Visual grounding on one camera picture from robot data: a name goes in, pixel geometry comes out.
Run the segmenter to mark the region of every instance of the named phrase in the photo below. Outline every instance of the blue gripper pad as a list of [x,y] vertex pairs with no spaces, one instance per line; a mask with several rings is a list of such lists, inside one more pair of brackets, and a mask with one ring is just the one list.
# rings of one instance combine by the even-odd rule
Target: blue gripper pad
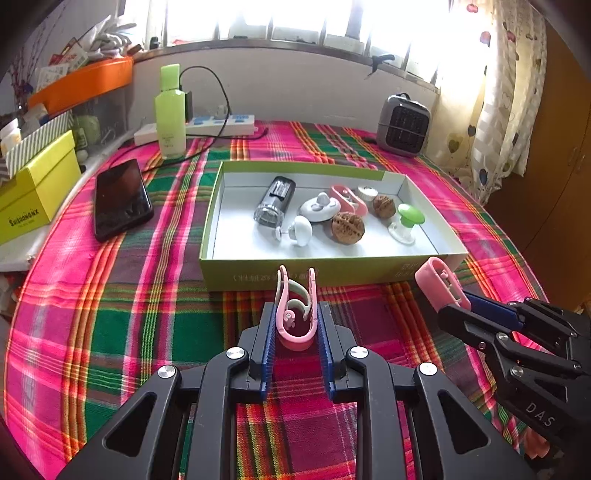
[[519,320],[517,312],[509,306],[467,291],[464,293],[472,304],[472,313],[511,329],[513,332],[520,332],[523,328],[523,322]]
[[273,314],[271,315],[271,323],[267,329],[267,339],[265,340],[265,349],[262,354],[262,378],[261,378],[261,397],[263,401],[267,399],[269,387],[271,385],[271,377],[273,375],[273,362],[275,360],[275,315],[277,314],[277,307],[273,307]]
[[318,310],[318,355],[320,356],[320,366],[322,367],[322,377],[324,379],[324,389],[329,399],[333,399],[335,394],[335,370],[333,367],[333,357],[330,351],[329,338],[326,335],[324,317],[320,305],[316,306]]

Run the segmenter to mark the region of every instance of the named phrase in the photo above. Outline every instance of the power strip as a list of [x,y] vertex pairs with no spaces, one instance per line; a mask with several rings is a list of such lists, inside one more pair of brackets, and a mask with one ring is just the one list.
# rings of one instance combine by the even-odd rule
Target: power strip
[[[187,125],[187,135],[217,135],[223,125],[224,119],[214,116],[197,116]],[[255,132],[254,115],[230,115],[228,123],[223,129],[224,137],[237,137],[240,135],[252,135]],[[136,145],[158,140],[156,124],[146,124],[134,134]]]

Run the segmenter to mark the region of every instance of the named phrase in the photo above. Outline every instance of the tablecloth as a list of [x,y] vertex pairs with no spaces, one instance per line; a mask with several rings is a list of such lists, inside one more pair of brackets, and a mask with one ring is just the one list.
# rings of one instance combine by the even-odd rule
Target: tablecloth
[[[260,140],[220,140],[206,153],[145,175],[155,215],[100,244],[93,236],[92,178],[55,224],[24,286],[7,351],[4,406],[10,431],[48,479],[56,477],[159,366],[188,368],[236,345],[273,292],[208,293],[199,247],[222,160],[312,161],[408,175],[443,214],[469,255],[456,273],[467,290],[500,301],[543,292],[493,219],[424,158],[381,151],[366,132],[298,122],[258,123]],[[194,140],[189,153],[211,140]],[[122,153],[142,167],[157,145]],[[519,448],[524,425],[493,399],[479,353],[442,332],[415,282],[320,288],[337,323],[389,361],[436,364]],[[353,479],[356,410],[333,405],[317,347],[278,347],[262,405],[238,409],[239,478]],[[414,477],[405,441],[409,478]]]

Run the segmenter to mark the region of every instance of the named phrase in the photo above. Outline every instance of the yellow box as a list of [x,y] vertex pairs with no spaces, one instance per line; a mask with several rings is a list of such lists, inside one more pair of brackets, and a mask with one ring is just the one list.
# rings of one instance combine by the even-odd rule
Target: yellow box
[[0,187],[0,244],[51,222],[79,178],[67,131]]

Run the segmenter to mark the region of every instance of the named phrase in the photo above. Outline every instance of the gray heater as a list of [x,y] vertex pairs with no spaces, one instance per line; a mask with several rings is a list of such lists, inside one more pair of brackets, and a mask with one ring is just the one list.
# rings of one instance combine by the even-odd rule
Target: gray heater
[[406,93],[392,95],[379,116],[376,142],[388,152],[414,157],[423,150],[431,114]]

